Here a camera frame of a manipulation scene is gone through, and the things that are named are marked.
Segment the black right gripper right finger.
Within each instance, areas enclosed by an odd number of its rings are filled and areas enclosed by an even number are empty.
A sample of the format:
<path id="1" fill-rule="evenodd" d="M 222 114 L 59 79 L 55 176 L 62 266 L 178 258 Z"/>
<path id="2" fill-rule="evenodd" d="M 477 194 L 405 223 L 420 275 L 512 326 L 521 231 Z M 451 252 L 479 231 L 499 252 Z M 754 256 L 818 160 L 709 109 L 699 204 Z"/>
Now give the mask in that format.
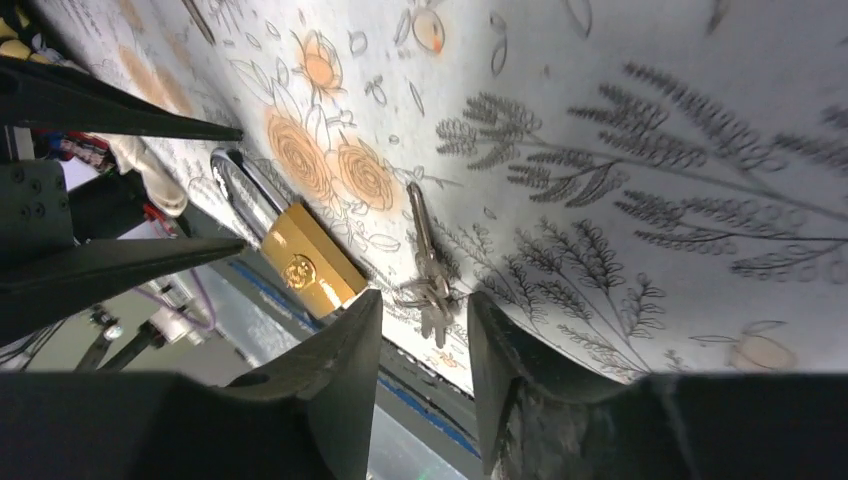
<path id="1" fill-rule="evenodd" d="M 650 374 L 560 355 L 486 294 L 467 305 L 488 479 L 843 479 L 843 374 Z"/>

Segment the brass padlock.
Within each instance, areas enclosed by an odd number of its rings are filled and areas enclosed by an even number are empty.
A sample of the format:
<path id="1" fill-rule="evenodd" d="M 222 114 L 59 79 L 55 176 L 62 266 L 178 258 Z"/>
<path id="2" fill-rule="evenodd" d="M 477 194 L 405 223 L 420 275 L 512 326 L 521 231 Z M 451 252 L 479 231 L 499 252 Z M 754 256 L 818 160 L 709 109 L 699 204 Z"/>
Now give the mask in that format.
<path id="1" fill-rule="evenodd" d="M 213 180 L 235 217 L 294 296 L 316 318 L 349 304 L 366 278 L 299 201 L 273 188 L 256 163 L 236 149 L 210 155 Z"/>

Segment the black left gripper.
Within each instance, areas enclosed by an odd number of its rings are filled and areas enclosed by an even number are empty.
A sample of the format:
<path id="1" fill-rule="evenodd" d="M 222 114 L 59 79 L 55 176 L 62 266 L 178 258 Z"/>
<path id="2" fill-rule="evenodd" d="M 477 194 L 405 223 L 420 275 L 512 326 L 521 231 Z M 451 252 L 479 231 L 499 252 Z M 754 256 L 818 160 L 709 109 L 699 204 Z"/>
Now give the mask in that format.
<path id="1" fill-rule="evenodd" d="M 3 345 L 247 246 L 228 238 L 112 239 L 74 246 L 64 170 L 55 160 L 35 157 L 26 128 L 208 141 L 239 141 L 241 130 L 172 114 L 73 68 L 6 56 L 1 123 L 11 125 L 1 128 Z"/>

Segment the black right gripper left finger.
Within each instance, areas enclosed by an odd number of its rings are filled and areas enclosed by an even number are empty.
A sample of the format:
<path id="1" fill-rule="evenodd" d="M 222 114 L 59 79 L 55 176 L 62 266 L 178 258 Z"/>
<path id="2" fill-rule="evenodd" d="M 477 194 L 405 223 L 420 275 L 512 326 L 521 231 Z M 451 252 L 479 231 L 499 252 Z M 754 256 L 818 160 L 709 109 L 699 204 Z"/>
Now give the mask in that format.
<path id="1" fill-rule="evenodd" d="M 383 301 L 225 387 L 171 372 L 7 373 L 5 479 L 362 479 Z"/>

